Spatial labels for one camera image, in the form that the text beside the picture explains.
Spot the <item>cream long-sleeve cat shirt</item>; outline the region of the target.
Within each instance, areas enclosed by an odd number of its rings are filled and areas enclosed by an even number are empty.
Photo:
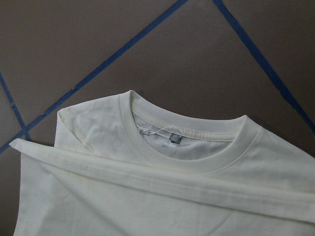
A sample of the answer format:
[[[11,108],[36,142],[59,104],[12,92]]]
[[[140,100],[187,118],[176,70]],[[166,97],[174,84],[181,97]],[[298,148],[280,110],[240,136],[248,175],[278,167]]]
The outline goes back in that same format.
[[[312,236],[315,159],[248,116],[190,118],[130,90],[23,139],[17,236]]]

